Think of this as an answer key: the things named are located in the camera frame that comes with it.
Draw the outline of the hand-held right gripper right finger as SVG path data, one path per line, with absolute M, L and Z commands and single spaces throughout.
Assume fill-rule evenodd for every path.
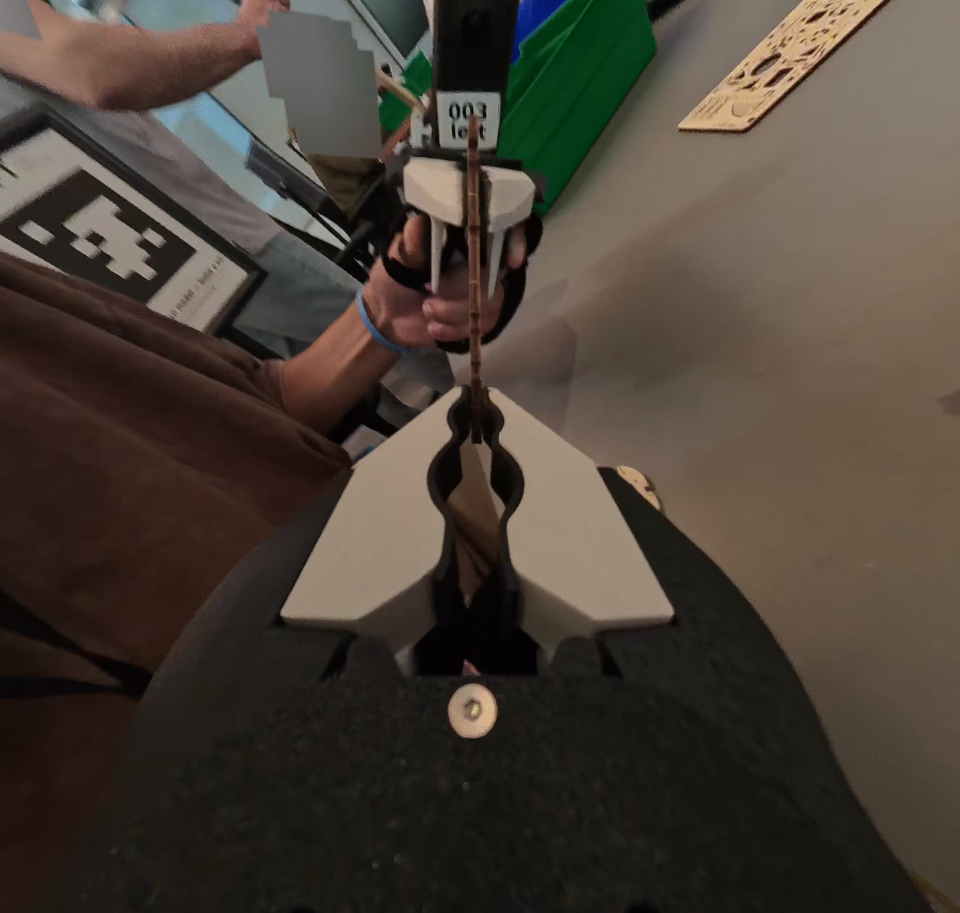
M 594 461 L 503 392 L 489 398 L 503 418 L 498 446 L 523 479 L 505 523 L 521 629 L 552 656 L 571 638 L 672 621 L 674 607 Z

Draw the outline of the wooden toothed model part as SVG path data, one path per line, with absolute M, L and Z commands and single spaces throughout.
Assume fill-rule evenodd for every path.
M 489 575 L 498 553 L 498 510 L 482 462 L 482 232 L 479 127 L 469 121 L 466 153 L 465 240 L 468 248 L 470 441 L 461 447 L 464 480 L 454 493 L 454 519 L 459 531 L 457 555 L 463 599 L 470 604 Z

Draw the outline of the blue wristband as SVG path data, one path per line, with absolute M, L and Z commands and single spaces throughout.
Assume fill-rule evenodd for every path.
M 360 291 L 355 296 L 354 307 L 357 310 L 358 316 L 367 332 L 369 337 L 382 349 L 389 351 L 392 355 L 404 356 L 408 354 L 408 349 L 392 342 L 386 336 L 384 336 L 377 325 L 375 324 L 373 318 L 371 317 L 369 308 L 367 307 L 363 291 Z

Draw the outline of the small round wooden part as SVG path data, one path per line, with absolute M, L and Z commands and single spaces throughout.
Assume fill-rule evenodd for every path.
M 646 499 L 656 511 L 662 514 L 665 512 L 663 499 L 654 483 L 646 475 L 626 464 L 618 464 L 615 471 L 630 487 L 635 489 L 643 499 Z

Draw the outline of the person's left hand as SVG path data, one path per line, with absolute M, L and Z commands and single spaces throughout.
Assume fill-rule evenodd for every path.
M 443 250 L 438 288 L 430 279 L 431 227 L 425 214 L 411 211 L 394 229 L 390 247 L 371 267 L 363 290 L 366 314 L 389 344 L 403 351 L 435 347 L 456 355 L 470 346 L 469 260 L 464 232 L 455 228 Z M 530 217 L 514 227 L 503 247 L 499 270 L 480 269 L 483 341 L 507 328 L 522 303 L 529 257 L 540 246 L 543 224 Z

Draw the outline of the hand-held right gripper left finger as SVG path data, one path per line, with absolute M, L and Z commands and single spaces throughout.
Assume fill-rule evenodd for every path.
M 354 463 L 290 593 L 281 621 L 384 643 L 396 654 L 466 613 L 443 463 L 460 479 L 457 423 L 468 388 L 450 391 Z

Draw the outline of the laser-cut wooden parts sheet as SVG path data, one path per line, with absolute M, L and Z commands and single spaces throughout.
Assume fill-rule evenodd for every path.
M 678 130 L 749 132 L 890 1 L 801 0 L 678 123 Z

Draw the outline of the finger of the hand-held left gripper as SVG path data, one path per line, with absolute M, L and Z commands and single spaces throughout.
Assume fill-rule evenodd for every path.
M 450 160 L 411 157 L 403 168 L 403 196 L 430 223 L 430 291 L 440 288 L 449 230 L 462 228 L 466 210 L 466 174 Z
M 487 300 L 497 291 L 507 235 L 528 219 L 535 195 L 534 180 L 522 170 L 486 169 Z

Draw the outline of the person's left forearm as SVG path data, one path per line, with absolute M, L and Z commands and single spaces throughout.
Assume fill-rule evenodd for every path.
M 376 286 L 367 283 L 362 291 L 378 330 L 399 345 Z M 401 359 L 374 342 L 354 303 L 355 299 L 316 342 L 279 369 L 286 412 L 320 434 L 329 434 Z

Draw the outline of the framed black white marker board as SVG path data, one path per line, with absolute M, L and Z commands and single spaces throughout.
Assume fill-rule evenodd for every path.
M 266 274 L 42 103 L 1 122 L 2 254 L 219 335 Z

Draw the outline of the green plastic bin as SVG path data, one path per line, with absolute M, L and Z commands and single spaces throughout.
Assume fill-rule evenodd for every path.
M 542 185 L 534 210 L 549 211 L 656 50 L 646 0 L 567 0 L 512 44 L 497 153 Z

